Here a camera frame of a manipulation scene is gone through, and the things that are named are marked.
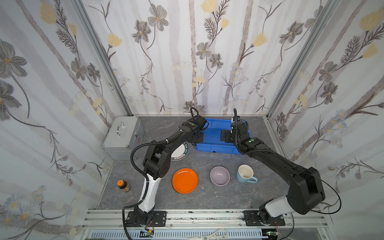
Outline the blue plastic bin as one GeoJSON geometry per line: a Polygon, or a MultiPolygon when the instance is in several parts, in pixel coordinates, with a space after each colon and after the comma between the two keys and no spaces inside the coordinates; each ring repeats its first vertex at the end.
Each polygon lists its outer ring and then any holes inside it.
{"type": "Polygon", "coordinates": [[[231,131],[231,123],[231,120],[207,118],[208,127],[202,132],[203,142],[197,144],[197,151],[240,155],[233,143],[221,140],[222,131],[231,131]]]}

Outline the green rimmed white plate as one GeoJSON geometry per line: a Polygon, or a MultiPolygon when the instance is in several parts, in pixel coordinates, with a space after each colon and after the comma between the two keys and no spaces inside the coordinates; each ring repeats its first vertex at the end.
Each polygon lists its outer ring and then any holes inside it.
{"type": "Polygon", "coordinates": [[[171,155],[171,161],[177,162],[187,157],[189,154],[189,145],[187,142],[181,144],[171,155]]]}

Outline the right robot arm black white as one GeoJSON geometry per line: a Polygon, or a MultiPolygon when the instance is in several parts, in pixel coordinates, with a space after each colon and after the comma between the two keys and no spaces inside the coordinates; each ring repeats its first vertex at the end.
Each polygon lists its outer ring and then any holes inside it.
{"type": "Polygon", "coordinates": [[[289,185],[285,196],[259,207],[257,215],[262,224],[269,225],[284,214],[305,215],[326,199],[318,170],[297,165],[273,151],[260,139],[251,137],[248,123],[239,117],[233,117],[230,130],[222,131],[221,140],[233,144],[240,154],[260,161],[289,185]]]}

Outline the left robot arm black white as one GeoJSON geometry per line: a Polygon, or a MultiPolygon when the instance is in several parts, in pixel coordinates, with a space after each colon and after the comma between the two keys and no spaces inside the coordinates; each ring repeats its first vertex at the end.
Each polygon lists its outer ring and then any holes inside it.
{"type": "Polygon", "coordinates": [[[131,164],[145,178],[140,200],[133,206],[137,223],[146,226],[154,218],[156,194],[161,179],[170,169],[172,153],[183,143],[198,140],[206,124],[204,117],[196,115],[182,123],[178,131],[168,138],[141,144],[132,150],[131,164]],[[134,153],[143,147],[147,147],[147,152],[143,160],[144,169],[141,170],[135,164],[134,153]]]}

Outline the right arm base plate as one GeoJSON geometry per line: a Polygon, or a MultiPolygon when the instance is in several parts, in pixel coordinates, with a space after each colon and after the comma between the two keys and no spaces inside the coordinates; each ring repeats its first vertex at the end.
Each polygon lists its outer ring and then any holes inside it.
{"type": "Polygon", "coordinates": [[[285,226],[285,220],[283,216],[271,217],[266,211],[244,211],[243,221],[245,221],[247,227],[277,227],[285,226]]]}

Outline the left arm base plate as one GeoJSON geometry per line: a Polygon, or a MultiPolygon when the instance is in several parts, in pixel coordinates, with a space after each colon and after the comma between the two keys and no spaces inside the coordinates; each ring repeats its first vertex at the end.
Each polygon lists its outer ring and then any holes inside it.
{"type": "Polygon", "coordinates": [[[154,211],[153,217],[148,223],[139,220],[137,214],[133,211],[128,212],[125,223],[127,227],[165,227],[167,220],[166,211],[154,211]]]}

